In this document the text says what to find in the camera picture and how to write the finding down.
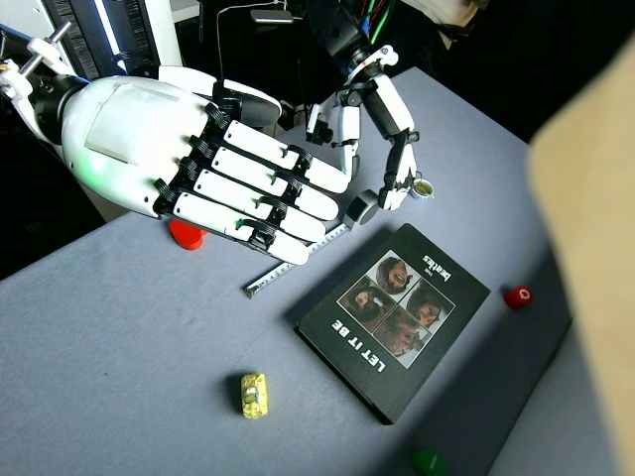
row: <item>book cover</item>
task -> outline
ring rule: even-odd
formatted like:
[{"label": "book cover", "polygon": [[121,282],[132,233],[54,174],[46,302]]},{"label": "book cover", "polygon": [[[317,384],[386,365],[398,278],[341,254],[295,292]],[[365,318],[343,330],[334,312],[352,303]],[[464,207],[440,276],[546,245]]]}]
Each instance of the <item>book cover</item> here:
[{"label": "book cover", "polygon": [[383,422],[394,423],[488,295],[406,224],[297,330]]}]

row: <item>red disc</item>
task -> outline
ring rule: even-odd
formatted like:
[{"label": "red disc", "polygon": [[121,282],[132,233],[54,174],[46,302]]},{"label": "red disc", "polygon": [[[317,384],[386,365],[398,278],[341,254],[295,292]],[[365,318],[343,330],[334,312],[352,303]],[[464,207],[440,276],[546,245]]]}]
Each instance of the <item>red disc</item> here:
[{"label": "red disc", "polygon": [[534,295],[526,286],[519,286],[505,295],[505,303],[512,309],[520,309],[534,300]]},{"label": "red disc", "polygon": [[175,241],[190,251],[200,248],[202,246],[202,237],[207,234],[205,230],[179,220],[172,220],[168,223],[168,227]]}]

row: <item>metal ruler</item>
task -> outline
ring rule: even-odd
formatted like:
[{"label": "metal ruler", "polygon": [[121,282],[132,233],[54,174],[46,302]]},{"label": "metal ruler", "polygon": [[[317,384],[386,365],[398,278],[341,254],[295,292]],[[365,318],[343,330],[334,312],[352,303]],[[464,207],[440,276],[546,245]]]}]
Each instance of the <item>metal ruler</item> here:
[{"label": "metal ruler", "polygon": [[[348,225],[344,223],[336,226],[335,228],[330,230],[328,233],[326,233],[324,235],[324,238],[322,238],[320,241],[312,243],[311,245],[307,247],[309,249],[309,255],[312,255],[313,253],[317,253],[324,246],[336,240],[347,231],[350,231],[350,228],[348,227]],[[292,265],[291,263],[282,263],[281,265],[277,266],[266,275],[258,278],[252,284],[247,285],[245,288],[243,288],[242,291],[245,292],[248,298],[253,298],[256,293],[259,293],[260,291],[267,288],[269,285],[278,281],[280,278],[285,276],[291,270],[296,268],[296,266],[297,265]]]}]

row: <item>black box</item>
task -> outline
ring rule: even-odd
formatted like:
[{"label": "black box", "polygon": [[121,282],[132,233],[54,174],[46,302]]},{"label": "black box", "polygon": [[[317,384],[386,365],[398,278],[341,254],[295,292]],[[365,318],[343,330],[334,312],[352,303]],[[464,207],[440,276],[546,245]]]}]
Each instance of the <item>black box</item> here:
[{"label": "black box", "polygon": [[304,316],[298,332],[394,423],[488,295],[406,224]]}]

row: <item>back of robotic hand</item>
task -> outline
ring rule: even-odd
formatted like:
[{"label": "back of robotic hand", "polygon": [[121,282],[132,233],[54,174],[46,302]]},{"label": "back of robotic hand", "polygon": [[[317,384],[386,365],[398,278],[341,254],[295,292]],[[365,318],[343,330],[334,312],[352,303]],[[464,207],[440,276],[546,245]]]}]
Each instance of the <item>back of robotic hand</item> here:
[{"label": "back of robotic hand", "polygon": [[[174,217],[290,263],[307,260],[301,240],[323,238],[322,220],[338,212],[324,191],[344,192],[348,178],[249,127],[274,123],[276,100],[174,66],[88,82],[60,62],[63,33],[31,40],[34,56],[20,68],[5,61],[0,87],[78,181],[139,213]],[[57,74],[34,74],[40,62]]]}]

